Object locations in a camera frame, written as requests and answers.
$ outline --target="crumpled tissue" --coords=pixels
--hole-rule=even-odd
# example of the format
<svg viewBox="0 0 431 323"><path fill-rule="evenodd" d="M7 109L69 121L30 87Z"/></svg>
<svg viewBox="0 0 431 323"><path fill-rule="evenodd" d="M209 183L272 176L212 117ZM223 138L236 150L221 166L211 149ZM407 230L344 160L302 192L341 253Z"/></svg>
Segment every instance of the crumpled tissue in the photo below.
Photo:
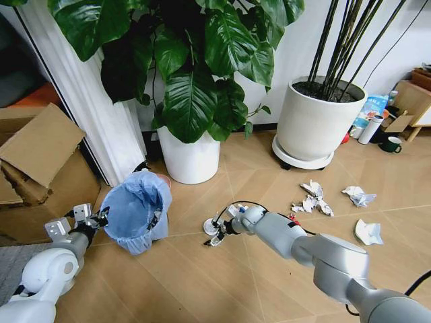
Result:
<svg viewBox="0 0 431 323"><path fill-rule="evenodd" d="M367 207L367 204L373 201L377 194L365 194L359 186L348 186L342 193L350 196L350 199L357 207Z"/></svg>
<svg viewBox="0 0 431 323"><path fill-rule="evenodd" d="M311 195L307 195L307 197L301 203L292 203L291 210L293 212L308 212L312 213L314 208L317 208L323 214L329 215L331 217L334 216L334 212L331 207L323 200L323 189L322 186L318 182L313 182L310 180L310 184L300 184L306 192Z"/></svg>
<svg viewBox="0 0 431 323"><path fill-rule="evenodd" d="M355 227L356 236L367 246L371 244L383 244L380 237L380 224L379 223L365 223L359 219Z"/></svg>

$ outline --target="green mug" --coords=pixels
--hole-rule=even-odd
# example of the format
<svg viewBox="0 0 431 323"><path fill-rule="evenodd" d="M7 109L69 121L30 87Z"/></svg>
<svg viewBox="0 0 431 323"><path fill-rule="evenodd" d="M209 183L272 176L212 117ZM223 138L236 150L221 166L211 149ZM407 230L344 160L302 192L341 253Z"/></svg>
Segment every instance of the green mug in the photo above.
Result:
<svg viewBox="0 0 431 323"><path fill-rule="evenodd" d="M401 140L396 137L388 137L383 143L381 143L380 148L388 153L399 153L401 148Z"/></svg>

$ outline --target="plant pot saucer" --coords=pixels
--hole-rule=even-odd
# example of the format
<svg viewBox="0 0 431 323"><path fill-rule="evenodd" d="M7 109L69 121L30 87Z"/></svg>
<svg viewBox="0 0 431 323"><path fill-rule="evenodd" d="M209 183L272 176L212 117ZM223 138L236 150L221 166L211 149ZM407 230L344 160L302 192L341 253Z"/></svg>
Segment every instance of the plant pot saucer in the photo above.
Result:
<svg viewBox="0 0 431 323"><path fill-rule="evenodd" d="M331 152L328 156L315 159L315 160L301 160L296 159L295 157L290 156L288 153L286 153L283 148L281 148L281 145L279 144L277 140L277 135L274 137L274 140L272 141L272 150L274 151L274 154L280 158L284 163L288 164L289 166L294 166L297 168L302 168L304 170L320 170L329 165L329 163L332 160L332 157L334 157L334 152Z"/></svg>

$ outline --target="blue package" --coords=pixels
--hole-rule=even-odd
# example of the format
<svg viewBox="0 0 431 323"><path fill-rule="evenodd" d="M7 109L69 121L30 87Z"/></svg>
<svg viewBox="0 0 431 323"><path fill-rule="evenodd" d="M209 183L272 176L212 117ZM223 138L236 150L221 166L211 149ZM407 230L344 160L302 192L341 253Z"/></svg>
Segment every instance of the blue package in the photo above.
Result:
<svg viewBox="0 0 431 323"><path fill-rule="evenodd" d="M388 103L388 96L369 96L353 125L358 128L366 128L375 115L382 115Z"/></svg>
<svg viewBox="0 0 431 323"><path fill-rule="evenodd" d="M104 230L131 254L141 254L151 248L152 241L168 236L171 202L167 183L156 174L148 170L132 173L103 200L100 209L109 207Z"/></svg>

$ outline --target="gray rug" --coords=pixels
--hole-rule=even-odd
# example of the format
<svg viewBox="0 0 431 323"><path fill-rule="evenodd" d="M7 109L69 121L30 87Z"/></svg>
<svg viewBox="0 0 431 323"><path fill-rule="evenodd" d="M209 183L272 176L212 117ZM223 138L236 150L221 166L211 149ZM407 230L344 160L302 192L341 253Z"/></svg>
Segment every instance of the gray rug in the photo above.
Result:
<svg viewBox="0 0 431 323"><path fill-rule="evenodd" d="M50 244L0 247L0 306L7 303L21 282L26 263Z"/></svg>

